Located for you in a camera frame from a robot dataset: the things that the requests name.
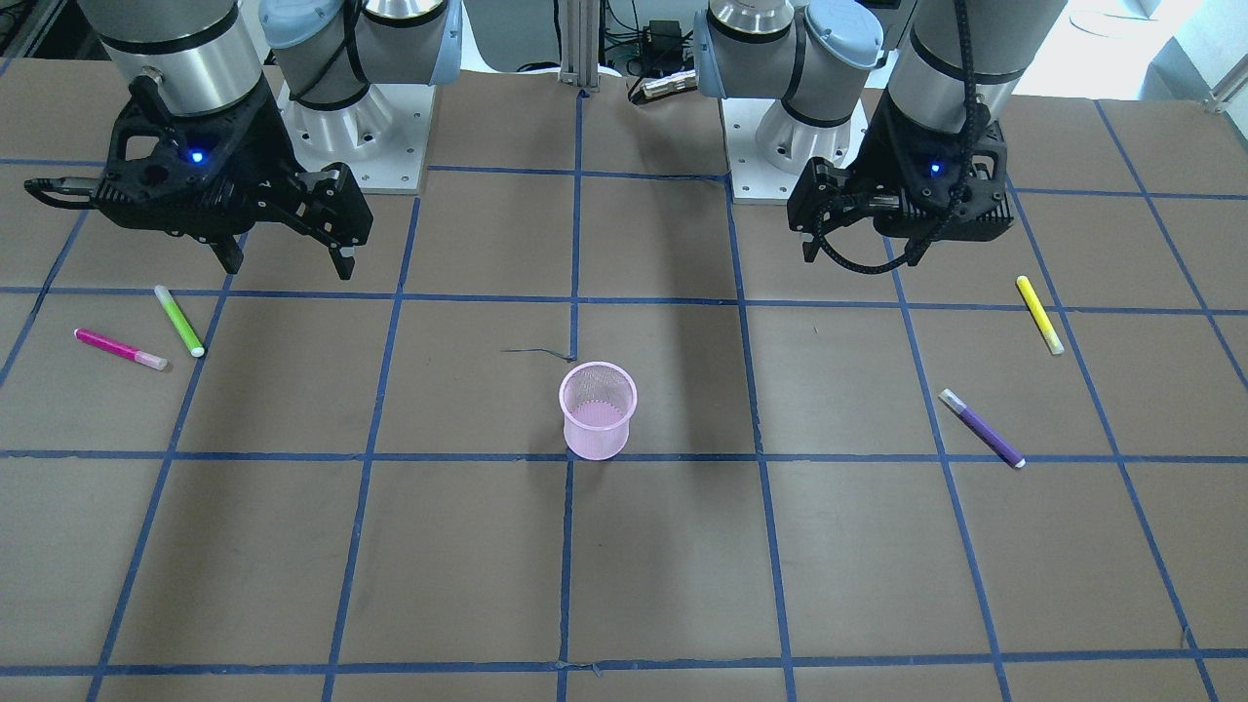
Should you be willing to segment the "silver robot arm with pink-pen side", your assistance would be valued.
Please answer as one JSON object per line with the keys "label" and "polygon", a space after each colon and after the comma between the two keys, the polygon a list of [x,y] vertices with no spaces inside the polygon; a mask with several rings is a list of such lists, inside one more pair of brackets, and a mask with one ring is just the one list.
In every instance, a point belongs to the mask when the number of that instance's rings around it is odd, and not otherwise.
{"label": "silver robot arm with pink-pen side", "polygon": [[262,1],[285,74],[268,84],[236,1],[84,1],[129,84],[97,177],[27,179],[31,197],[122,229],[191,237],[236,274],[242,234],[276,222],[329,254],[339,280],[374,222],[357,166],[403,151],[386,86],[462,70],[459,1]]}

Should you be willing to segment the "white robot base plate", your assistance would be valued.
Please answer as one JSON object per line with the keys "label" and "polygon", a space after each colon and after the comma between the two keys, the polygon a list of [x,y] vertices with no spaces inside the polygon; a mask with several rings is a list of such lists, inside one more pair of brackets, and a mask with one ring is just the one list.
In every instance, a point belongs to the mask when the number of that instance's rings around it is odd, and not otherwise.
{"label": "white robot base plate", "polygon": [[812,157],[847,167],[869,129],[862,101],[847,121],[831,127],[799,121],[780,99],[723,99],[721,117],[734,201],[745,205],[786,204]]}
{"label": "white robot base plate", "polygon": [[353,105],[318,111],[291,101],[285,84],[277,105],[307,172],[344,162],[366,194],[417,195],[436,94],[434,86],[371,85]]}

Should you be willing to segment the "silver robot arm with purple-pen side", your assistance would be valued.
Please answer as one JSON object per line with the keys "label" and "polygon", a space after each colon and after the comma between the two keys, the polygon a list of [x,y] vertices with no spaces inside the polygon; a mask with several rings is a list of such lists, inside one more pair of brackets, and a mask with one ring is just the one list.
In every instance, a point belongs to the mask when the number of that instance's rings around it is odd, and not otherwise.
{"label": "silver robot arm with purple-pen side", "polygon": [[1015,222],[998,117],[1062,1],[917,1],[857,155],[837,165],[885,27],[860,1],[710,1],[691,22],[699,92],[768,99],[758,146],[795,177],[802,259],[882,275],[934,244],[988,244]]}

